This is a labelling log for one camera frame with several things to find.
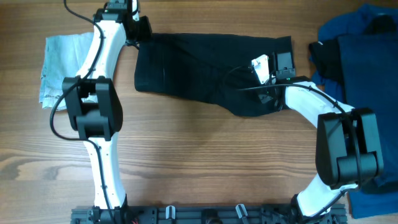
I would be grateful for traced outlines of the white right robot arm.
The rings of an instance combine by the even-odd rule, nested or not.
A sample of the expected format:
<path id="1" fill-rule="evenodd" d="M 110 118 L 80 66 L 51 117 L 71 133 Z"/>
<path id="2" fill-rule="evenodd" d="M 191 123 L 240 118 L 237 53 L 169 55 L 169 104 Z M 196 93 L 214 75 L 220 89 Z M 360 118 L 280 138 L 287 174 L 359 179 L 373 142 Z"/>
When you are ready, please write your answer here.
<path id="1" fill-rule="evenodd" d="M 329 212 L 345 193 L 359 190 L 384 170 L 376 115 L 319 90 L 312 82 L 265 85 L 266 92 L 317 129 L 317 174 L 294 198 L 303 219 Z"/>

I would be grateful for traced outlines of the black shorts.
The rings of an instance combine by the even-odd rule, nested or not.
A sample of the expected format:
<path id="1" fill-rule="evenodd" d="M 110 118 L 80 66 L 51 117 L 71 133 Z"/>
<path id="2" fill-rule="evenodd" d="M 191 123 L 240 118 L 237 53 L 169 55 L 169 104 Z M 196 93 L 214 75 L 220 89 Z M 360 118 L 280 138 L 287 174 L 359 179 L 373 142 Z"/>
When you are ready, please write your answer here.
<path id="1" fill-rule="evenodd" d="M 140 44 L 134 85 L 141 92 L 219 105 L 236 116 L 262 116 L 279 109 L 274 100 L 261 103 L 251 61 L 292 51 L 289 36 L 154 34 Z"/>

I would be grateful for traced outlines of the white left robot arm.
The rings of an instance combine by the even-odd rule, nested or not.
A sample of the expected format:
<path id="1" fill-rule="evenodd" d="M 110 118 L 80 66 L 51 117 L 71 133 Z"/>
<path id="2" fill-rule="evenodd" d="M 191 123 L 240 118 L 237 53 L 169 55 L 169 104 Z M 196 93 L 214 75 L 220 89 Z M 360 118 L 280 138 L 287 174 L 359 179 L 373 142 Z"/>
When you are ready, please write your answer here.
<path id="1" fill-rule="evenodd" d="M 100 209 L 121 208 L 126 201 L 117 152 L 123 109 L 113 75 L 121 49 L 131 40 L 141 42 L 152 35 L 148 17 L 132 24 L 126 27 L 116 20 L 100 20 L 81 68 L 62 83 L 71 126 L 90 157 L 94 206 Z"/>

